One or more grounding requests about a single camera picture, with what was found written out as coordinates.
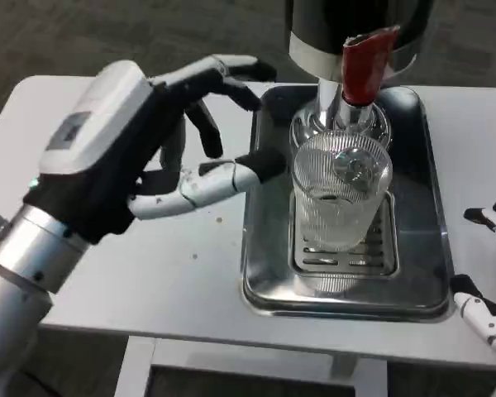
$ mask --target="clear glass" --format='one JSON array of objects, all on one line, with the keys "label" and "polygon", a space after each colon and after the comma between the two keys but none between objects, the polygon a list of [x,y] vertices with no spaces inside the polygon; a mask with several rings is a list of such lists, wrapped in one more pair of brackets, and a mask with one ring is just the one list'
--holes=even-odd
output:
[{"label": "clear glass", "polygon": [[294,157],[292,173],[303,237],[330,250],[356,246],[392,173],[388,152],[367,136],[324,132],[310,138]]}]

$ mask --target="stainless steel tray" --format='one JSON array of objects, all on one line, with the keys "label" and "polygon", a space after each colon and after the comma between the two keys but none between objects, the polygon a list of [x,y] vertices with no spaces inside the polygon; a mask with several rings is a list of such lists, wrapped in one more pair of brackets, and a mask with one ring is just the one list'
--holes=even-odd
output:
[{"label": "stainless steel tray", "polygon": [[[254,117],[252,149],[274,146],[288,155],[290,121],[315,93],[315,86],[269,90]],[[448,308],[453,268],[424,109],[403,87],[383,90],[377,104],[393,128],[393,267],[367,274],[294,263],[292,183],[283,175],[246,200],[242,293],[258,313],[422,321]]]}]

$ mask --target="drip tray grate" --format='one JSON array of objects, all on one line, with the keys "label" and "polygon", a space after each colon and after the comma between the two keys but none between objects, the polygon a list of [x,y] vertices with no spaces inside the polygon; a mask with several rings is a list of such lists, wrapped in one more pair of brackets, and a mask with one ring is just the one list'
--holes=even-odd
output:
[{"label": "drip tray grate", "polygon": [[397,247],[394,237],[393,199],[386,194],[379,206],[365,239],[348,251],[328,251],[310,242],[301,233],[296,218],[295,199],[292,194],[291,233],[293,244],[293,267],[297,272],[311,275],[391,275],[398,267]]}]

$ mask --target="robotic hand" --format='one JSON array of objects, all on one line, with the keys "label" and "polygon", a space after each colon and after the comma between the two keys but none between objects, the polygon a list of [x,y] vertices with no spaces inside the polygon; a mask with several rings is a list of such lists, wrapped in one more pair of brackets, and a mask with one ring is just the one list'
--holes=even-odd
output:
[{"label": "robotic hand", "polygon": [[[492,208],[469,208],[464,216],[496,235],[496,203]],[[461,317],[496,351],[496,303],[486,299],[468,275],[452,277],[451,290]]]},{"label": "robotic hand", "polygon": [[50,310],[49,292],[59,291],[91,244],[124,233],[134,218],[186,213],[285,170],[280,153],[264,150],[189,172],[144,171],[184,114],[206,155],[222,155],[202,98],[218,93],[247,111],[260,107],[235,77],[271,80],[275,70],[252,56],[214,55],[152,79],[123,60],[93,80],[51,137],[24,205],[0,231],[0,373],[19,359]]}]

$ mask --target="white robotic hand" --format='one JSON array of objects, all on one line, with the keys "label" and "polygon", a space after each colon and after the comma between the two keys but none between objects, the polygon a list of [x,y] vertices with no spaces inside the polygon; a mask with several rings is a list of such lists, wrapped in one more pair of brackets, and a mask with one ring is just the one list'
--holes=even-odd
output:
[{"label": "white robotic hand", "polygon": [[[464,217],[496,235],[496,203],[492,208],[469,208]],[[486,299],[468,275],[455,275],[450,284],[461,317],[496,351],[496,303]]]}]

